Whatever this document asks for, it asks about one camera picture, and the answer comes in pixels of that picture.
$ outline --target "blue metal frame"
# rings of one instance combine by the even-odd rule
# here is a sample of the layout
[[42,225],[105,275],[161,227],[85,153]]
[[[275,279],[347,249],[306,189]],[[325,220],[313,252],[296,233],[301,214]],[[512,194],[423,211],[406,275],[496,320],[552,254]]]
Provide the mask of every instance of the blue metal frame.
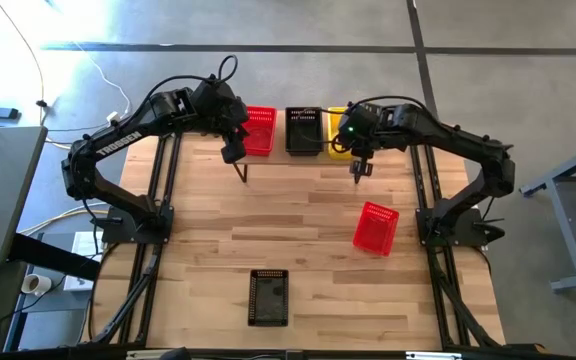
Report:
[[[561,197],[557,190],[557,181],[565,177],[576,174],[576,156],[570,160],[564,162],[554,170],[530,183],[529,185],[522,186],[519,191],[524,195],[524,197],[531,197],[535,192],[547,189],[550,199],[552,201],[553,209],[555,211],[555,216],[559,222],[559,227],[566,241],[566,247],[570,253],[570,258],[572,260],[573,266],[576,271],[576,241],[575,236],[570,226],[570,217],[566,214],[566,209],[564,209]],[[575,288],[576,287],[576,275],[571,277],[562,278],[559,281],[553,281],[550,283],[550,287],[553,291],[559,292],[564,289]]]

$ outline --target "black bin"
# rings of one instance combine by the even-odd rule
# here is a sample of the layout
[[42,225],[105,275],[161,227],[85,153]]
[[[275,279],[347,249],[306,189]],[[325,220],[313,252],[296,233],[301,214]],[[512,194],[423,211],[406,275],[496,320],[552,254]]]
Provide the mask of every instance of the black bin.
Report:
[[286,108],[286,151],[291,156],[317,156],[323,151],[321,111]]

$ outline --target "black basket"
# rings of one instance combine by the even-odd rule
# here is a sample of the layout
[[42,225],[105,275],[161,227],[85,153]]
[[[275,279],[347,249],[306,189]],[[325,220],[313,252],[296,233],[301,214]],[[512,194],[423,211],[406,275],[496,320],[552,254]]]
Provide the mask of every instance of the black basket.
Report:
[[323,133],[320,110],[286,108],[286,151],[290,155],[317,156],[323,151]]
[[250,271],[248,325],[288,326],[288,270]]

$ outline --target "black metal frame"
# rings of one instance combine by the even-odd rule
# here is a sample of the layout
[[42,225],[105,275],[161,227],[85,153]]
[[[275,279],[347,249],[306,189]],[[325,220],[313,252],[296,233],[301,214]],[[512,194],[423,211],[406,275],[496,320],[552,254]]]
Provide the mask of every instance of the black metal frame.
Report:
[[237,165],[237,163],[232,164],[232,166],[235,167],[235,170],[237,171],[237,175],[239,175],[241,182],[247,183],[248,182],[248,164],[244,164],[244,172],[243,173],[241,172],[241,169],[239,169],[239,166]]
[[[159,142],[157,143],[157,150],[155,153],[155,160],[153,163],[152,174],[150,176],[150,183],[148,185],[148,196],[152,199],[155,198],[157,193],[157,186],[159,183],[159,175],[161,173],[161,167],[163,162],[163,155],[164,149],[166,145],[166,141],[168,138],[174,138],[173,145],[172,145],[172,152],[170,154],[170,162],[168,164],[168,174],[166,175],[166,181],[164,186],[164,196],[161,201],[162,207],[168,207],[171,211],[173,210],[172,206],[170,205],[171,196],[173,185],[175,182],[175,175],[177,171],[177,163],[179,159],[179,152],[181,151],[181,138],[182,136],[164,136],[159,138]],[[133,268],[132,273],[130,275],[130,282],[128,286],[128,295],[132,294],[134,291],[138,290],[138,286],[146,286],[145,297],[144,297],[144,304],[141,314],[141,320],[139,323],[139,328],[137,331],[137,335],[135,337],[134,342],[129,342],[130,337],[130,326],[132,324],[132,316],[133,316],[133,306],[130,306],[126,309],[126,314],[123,316],[123,321],[119,324],[119,344],[134,344],[139,345],[142,348],[146,346],[146,339],[148,338],[148,331],[150,327],[150,317],[152,315],[152,306],[155,298],[155,290],[157,287],[157,275],[159,273],[159,263],[161,253],[163,252],[163,244],[153,245],[153,257],[157,258],[157,261],[152,263],[152,268],[147,269],[150,271],[150,281],[147,284],[142,284],[139,280],[142,274],[142,267],[144,263],[144,258],[146,256],[146,248],[148,245],[146,244],[138,244],[137,249],[135,251],[135,258],[133,261]]]
[[[155,154],[153,171],[151,174],[150,185],[148,188],[148,195],[153,196],[156,194],[157,183],[161,172],[162,160],[165,142],[169,137],[161,137],[157,145]],[[181,149],[181,137],[175,137],[173,143],[173,151],[170,156],[170,163],[168,166],[168,174],[164,189],[164,197],[162,199],[162,206],[170,206],[171,195],[173,190],[174,179],[176,175],[177,162],[179,152]],[[438,199],[441,197],[441,190],[439,186],[439,179],[437,176],[437,169],[435,164],[432,148],[426,147],[426,159],[428,161],[428,168],[431,179],[431,186],[433,189],[433,197]],[[421,172],[421,164],[419,160],[419,151],[416,146],[410,147],[413,174],[417,188],[417,199],[419,207],[425,209],[428,203],[425,195],[425,186],[423,174]],[[121,323],[113,322],[106,326],[101,334],[95,337],[96,341],[91,343],[80,344],[76,347],[65,347],[46,350],[33,350],[23,352],[9,352],[0,353],[0,359],[119,359],[126,358],[128,351],[143,350],[146,348],[146,340],[148,338],[148,331],[150,326],[150,318],[152,314],[152,307],[154,302],[154,294],[157,285],[157,273],[159,270],[159,263],[161,253],[164,245],[151,245],[153,246],[153,257],[149,266],[142,272],[146,248],[149,245],[138,244],[135,253],[135,261],[133,263],[132,274],[130,278],[129,296],[127,301],[115,314],[114,319],[121,319]],[[431,354],[433,359],[451,358],[450,354],[460,354],[462,359],[576,359],[574,357],[559,356],[551,354],[541,354],[534,351],[520,350],[517,348],[501,347],[490,339],[485,331],[479,327],[476,320],[467,309],[465,304],[461,301],[459,295],[459,285],[457,283],[457,273],[454,263],[454,256],[449,246],[442,247],[444,253],[444,260],[446,263],[446,273],[444,273],[439,265],[437,259],[437,252],[435,246],[426,246],[428,257],[428,264],[430,269],[431,286],[433,289],[433,298],[435,301],[435,309],[437,313],[437,324],[439,327],[439,336],[441,340],[441,350],[437,352],[414,352],[414,351],[322,351],[322,350],[268,350],[268,349],[189,349],[193,356],[201,357],[253,357],[262,354],[273,354],[278,358],[286,360],[292,359],[424,359],[424,354]],[[143,311],[139,329],[134,341],[129,341],[130,325],[132,323],[133,307],[136,303],[138,295],[146,291]],[[451,337],[448,328],[448,321],[446,316],[446,309],[443,300],[443,294],[446,294],[455,308],[455,315],[457,319],[459,344],[455,344]],[[471,347],[469,346],[469,332],[471,329],[473,336],[483,346],[488,347]],[[115,332],[119,330],[118,344],[109,344],[110,339]]]

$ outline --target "white cable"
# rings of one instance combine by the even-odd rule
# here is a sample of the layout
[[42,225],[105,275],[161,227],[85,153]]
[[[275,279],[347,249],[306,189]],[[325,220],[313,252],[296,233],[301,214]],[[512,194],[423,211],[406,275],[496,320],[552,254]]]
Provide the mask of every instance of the white cable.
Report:
[[[59,9],[59,7],[57,7],[56,4],[52,4],[53,7],[57,8],[57,12],[59,12],[64,18],[66,18],[66,16],[63,14],[63,12],[61,11],[61,9]],[[6,9],[4,9],[4,7],[0,4],[0,9],[1,11],[4,13],[4,15],[8,18],[8,21],[10,21],[10,24],[15,28],[15,31],[17,32],[17,34],[19,35],[19,37],[21,37],[21,40],[23,40],[24,44],[26,44],[26,47],[28,48],[28,51],[30,51],[30,54],[32,55],[33,60],[35,61],[35,65],[37,66],[37,72],[39,73],[39,82],[41,84],[41,101],[44,101],[44,96],[45,96],[45,91],[44,91],[44,75],[41,71],[41,66],[39,66],[39,61],[37,60],[37,56],[35,55],[35,52],[32,50],[32,47],[30,46],[30,43],[28,43],[28,40],[26,40],[26,37],[21,33],[21,31],[19,30],[19,28],[17,27],[17,25],[15,24],[15,22],[12,20],[12,18],[10,17],[10,15],[8,15],[8,12],[6,12]],[[90,56],[90,54],[88,54],[88,52],[86,50],[84,50],[81,45],[79,45],[78,42],[72,40],[72,43],[74,43],[75,45],[77,45],[77,47],[84,52],[84,54],[86,54],[86,56],[88,57],[88,59],[90,60],[90,62],[92,62],[92,64],[97,68],[97,70],[99,71],[99,74],[101,75],[101,78],[103,79],[103,81],[105,83],[107,83],[108,85],[116,88],[117,90],[119,90],[119,92],[121,93],[121,96],[123,96],[123,98],[126,100],[126,108],[124,109],[124,114],[121,116],[121,119],[123,120],[124,118],[126,118],[128,116],[128,114],[132,111],[132,102],[130,101],[130,99],[128,98],[128,96],[126,95],[126,93],[124,92],[124,89],[113,83],[112,81],[108,80],[108,78],[106,78],[106,75],[104,74],[103,70],[101,69],[101,67],[95,62],[95,60],[93,60],[93,58]],[[47,112],[44,112],[43,107],[39,106],[39,125],[43,126],[44,125],[44,121],[46,121],[46,117],[48,116]],[[63,144],[59,144],[58,141],[54,141],[51,138],[46,136],[46,142],[49,144],[52,144],[53,146],[60,148],[60,149],[64,149],[64,150],[70,150],[70,146],[67,145],[63,145]]]
[[112,82],[112,81],[110,81],[110,80],[108,80],[108,79],[106,78],[106,74],[104,74],[104,71],[101,70],[101,67],[95,62],[95,60],[93,60],[93,58],[90,56],[90,54],[89,54],[86,50],[84,50],[84,48],[82,48],[81,45],[79,45],[78,42],[76,42],[76,41],[74,41],[74,40],[70,40],[70,42],[72,42],[73,44],[77,45],[77,47],[79,48],[79,50],[83,51],[83,53],[86,54],[86,56],[88,57],[88,60],[90,60],[90,62],[97,68],[97,71],[99,71],[99,75],[101,75],[101,78],[103,79],[103,81],[104,81],[106,84],[108,84],[108,85],[116,88],[117,90],[119,90],[119,92],[121,93],[121,96],[123,96],[124,99],[126,100],[126,108],[124,109],[124,114],[121,116],[121,119],[122,119],[122,120],[125,119],[125,118],[128,116],[128,114],[129,114],[130,112],[132,112],[132,102],[131,102],[130,99],[128,98],[128,95],[126,95],[126,93],[124,92],[124,89],[123,89],[121,86],[115,84],[114,82]]
[[[41,100],[43,101],[44,100],[44,74],[41,72],[41,66],[39,66],[39,60],[37,60],[37,56],[35,55],[35,52],[32,50],[32,47],[28,43],[28,40],[26,40],[26,37],[21,33],[21,31],[19,30],[19,28],[17,27],[15,22],[12,20],[10,15],[8,15],[8,12],[6,12],[6,9],[4,9],[4,7],[1,6],[1,4],[0,4],[0,9],[1,9],[1,12],[3,12],[4,15],[8,18],[8,21],[10,21],[10,24],[12,25],[12,27],[15,28],[15,31],[17,32],[17,34],[19,34],[19,37],[21,38],[21,40],[24,42],[24,44],[26,44],[28,51],[30,51],[30,55],[32,55],[32,59],[35,61],[35,65],[37,66],[37,72],[39,73],[39,83],[41,84]],[[43,113],[43,108],[40,106],[39,107],[39,124],[42,124],[42,121],[44,118],[42,113]]]
[[[108,214],[108,211],[106,210],[91,210],[94,214]],[[24,235],[26,236],[30,236],[34,233],[36,233],[37,231],[45,228],[46,226],[52,224],[53,222],[57,221],[57,220],[61,220],[61,219],[65,219],[74,215],[79,215],[79,214],[90,214],[87,210],[78,210],[75,212],[71,212],[68,213],[66,215],[60,215],[60,216],[55,216],[54,218],[48,219],[44,222],[42,222],[41,224],[35,225],[35,227],[33,227],[32,229],[24,229],[26,231],[26,233]]]
[[[66,16],[66,14],[64,14],[64,12],[61,10],[61,8],[59,6],[57,6],[56,3],[52,2],[50,4],[50,7],[55,9],[56,12],[58,12],[64,19],[66,19],[66,21],[68,21],[72,25],[72,22],[70,21],[70,19]],[[126,108],[124,109],[124,114],[121,116],[122,120],[125,119],[128,116],[128,114],[130,112],[132,112],[132,102],[128,98],[128,95],[126,95],[126,93],[124,92],[124,89],[121,86],[115,84],[114,82],[108,80],[108,78],[106,77],[106,74],[104,74],[104,71],[101,69],[101,66],[99,66],[99,64],[97,64],[97,62],[95,62],[95,60],[92,58],[92,56],[90,56],[90,54],[86,50],[84,50],[84,48],[81,47],[81,45],[76,40],[69,40],[69,41],[71,43],[75,44],[79,48],[79,50],[81,50],[86,55],[86,57],[88,57],[88,60],[90,60],[90,62],[93,64],[93,66],[97,68],[97,71],[99,71],[99,75],[101,75],[102,80],[106,84],[119,90],[119,92],[121,93],[121,96],[123,96],[124,100],[126,100]]]
[[[92,207],[92,206],[101,206],[101,205],[107,205],[107,204],[106,204],[106,203],[93,203],[93,204],[88,204],[89,207]],[[84,209],[84,206],[77,206],[77,207],[72,208],[72,209],[70,209],[70,210],[64,211],[63,213],[61,213],[61,214],[59,214],[59,215],[57,215],[57,216],[55,216],[55,217],[52,217],[52,218],[50,218],[50,219],[48,219],[48,220],[45,220],[45,221],[43,221],[43,222],[41,222],[41,223],[39,223],[39,224],[37,224],[37,225],[33,225],[33,226],[29,227],[29,228],[23,229],[23,230],[21,230],[21,231],[19,231],[19,232],[20,232],[20,233],[30,232],[30,233],[25,234],[25,235],[31,235],[31,234],[37,232],[38,230],[43,229],[44,227],[50,225],[52,222],[54,222],[54,221],[56,221],[56,220],[60,220],[60,219],[63,219],[63,218],[69,217],[69,216],[73,216],[73,215],[78,215],[78,214],[87,213],[86,210],[82,210],[82,209]],[[102,213],[107,213],[107,211],[105,211],[105,210],[94,210],[93,212],[99,212],[99,211],[102,211]]]

